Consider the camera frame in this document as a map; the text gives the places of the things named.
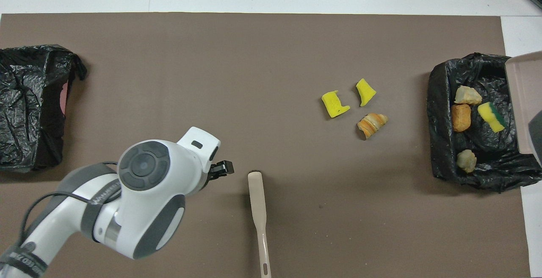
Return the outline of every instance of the bread piece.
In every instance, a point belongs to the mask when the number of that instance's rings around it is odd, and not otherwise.
[[[476,156],[471,150],[461,151],[457,154],[457,166],[467,173],[474,171]]]
[[[476,89],[461,85],[455,92],[454,102],[457,104],[470,104],[471,106],[475,106],[482,103],[482,96],[480,96]]]
[[[462,132],[470,127],[470,106],[456,104],[451,107],[451,125],[454,132]]]

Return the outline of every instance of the black cable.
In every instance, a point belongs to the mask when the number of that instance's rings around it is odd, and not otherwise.
[[[25,242],[25,228],[27,226],[28,216],[30,215],[30,212],[33,210],[33,208],[41,201],[46,199],[47,197],[52,196],[58,196],[58,195],[65,195],[66,197],[73,197],[76,200],[82,201],[84,203],[91,202],[89,199],[85,199],[84,197],[80,197],[79,195],[74,195],[71,192],[64,192],[64,191],[54,191],[51,193],[47,193],[46,195],[43,195],[39,199],[35,200],[32,205],[27,209],[27,212],[25,213],[25,216],[23,217],[23,222],[21,223],[21,229],[19,230],[19,246],[23,245]]]

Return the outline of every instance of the black garbage bag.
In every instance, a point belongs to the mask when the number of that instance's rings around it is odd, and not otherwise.
[[[427,116],[431,139],[431,165],[436,178],[467,184],[477,189],[503,192],[542,179],[542,168],[532,154],[520,154],[509,87],[507,56],[474,53],[435,66],[429,77]],[[455,133],[451,106],[460,85],[472,87],[482,103],[492,102],[503,116],[506,128],[494,133],[476,106],[471,107],[471,125]],[[457,154],[470,149],[477,157],[474,172],[456,165]]]
[[[79,57],[59,45],[0,50],[0,171],[41,170],[62,161],[62,87],[67,83],[67,97],[75,76],[86,74]]]

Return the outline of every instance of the sponge with green scrub layer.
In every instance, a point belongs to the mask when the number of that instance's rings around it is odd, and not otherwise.
[[[497,109],[491,102],[486,102],[478,106],[478,113],[480,116],[489,123],[489,126],[494,133],[502,131],[505,129],[505,120],[497,112]]]

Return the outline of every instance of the croissant piece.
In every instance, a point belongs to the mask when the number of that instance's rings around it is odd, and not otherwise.
[[[363,140],[368,139],[374,133],[376,133],[383,125],[385,125],[388,121],[388,117],[383,114],[367,114],[365,117],[363,117],[360,122],[358,122],[358,129],[363,132],[364,138]]]

